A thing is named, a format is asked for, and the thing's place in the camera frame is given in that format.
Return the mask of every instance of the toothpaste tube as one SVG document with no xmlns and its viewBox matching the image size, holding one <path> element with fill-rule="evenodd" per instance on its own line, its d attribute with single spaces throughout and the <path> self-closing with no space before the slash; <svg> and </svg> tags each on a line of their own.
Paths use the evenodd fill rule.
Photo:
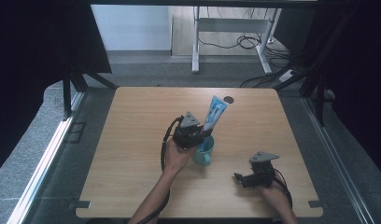
<svg viewBox="0 0 381 224">
<path fill-rule="evenodd" d="M 214 129 L 218 119 L 225 111 L 228 103 L 219 99 L 217 96 L 213 96 L 211 100 L 210 109 L 208 110 L 207 117 L 205 117 L 205 124 L 203 126 L 203 131 L 208 131 Z"/>
</svg>

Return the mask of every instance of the wooden tabletop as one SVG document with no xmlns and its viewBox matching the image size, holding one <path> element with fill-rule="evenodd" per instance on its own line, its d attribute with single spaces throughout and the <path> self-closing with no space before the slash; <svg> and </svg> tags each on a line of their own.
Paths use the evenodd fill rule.
<svg viewBox="0 0 381 224">
<path fill-rule="evenodd" d="M 190 111 L 204 123 L 213 95 L 231 96 L 215 126 L 209 166 L 190 159 L 171 187 L 161 217 L 276 217 L 253 188 L 233 173 L 251 175 L 249 157 L 258 151 L 280 158 L 272 165 L 286 178 L 298 217 L 319 217 L 318 196 L 287 117 L 270 89 L 118 88 L 84 185 L 79 217 L 131 217 L 161 171 L 162 139 L 171 122 Z"/>
</svg>

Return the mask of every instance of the black fabric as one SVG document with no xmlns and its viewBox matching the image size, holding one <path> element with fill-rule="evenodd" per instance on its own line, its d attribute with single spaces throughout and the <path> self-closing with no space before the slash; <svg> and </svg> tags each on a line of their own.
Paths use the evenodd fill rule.
<svg viewBox="0 0 381 224">
<path fill-rule="evenodd" d="M 361 2 L 325 67 L 334 111 L 381 171 L 381 2 Z"/>
<path fill-rule="evenodd" d="M 88 5 L 0 2 L 0 167 L 65 71 L 111 73 Z"/>
</svg>

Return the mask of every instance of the black cable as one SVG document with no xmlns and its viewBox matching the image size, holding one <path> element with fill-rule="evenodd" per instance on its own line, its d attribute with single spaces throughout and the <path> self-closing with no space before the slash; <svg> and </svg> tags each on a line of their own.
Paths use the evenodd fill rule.
<svg viewBox="0 0 381 224">
<path fill-rule="evenodd" d="M 274 177 L 273 180 L 281 187 L 283 188 L 284 190 L 284 193 L 286 194 L 287 196 L 287 199 L 289 200 L 289 205 L 290 207 L 292 208 L 292 196 L 290 195 L 290 192 L 289 192 L 289 188 L 287 187 L 287 182 L 286 180 L 284 179 L 284 176 L 281 174 L 281 172 L 279 172 L 278 170 L 275 169 L 275 171 L 277 171 L 281 178 L 283 179 L 283 181 L 279 180 L 277 177 Z"/>
</svg>

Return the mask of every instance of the wall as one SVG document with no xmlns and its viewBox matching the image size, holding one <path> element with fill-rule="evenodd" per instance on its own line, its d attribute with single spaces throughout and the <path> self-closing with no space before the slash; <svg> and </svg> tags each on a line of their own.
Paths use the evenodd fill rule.
<svg viewBox="0 0 381 224">
<path fill-rule="evenodd" d="M 106 50 L 170 50 L 169 7 L 93 5 Z"/>
</svg>

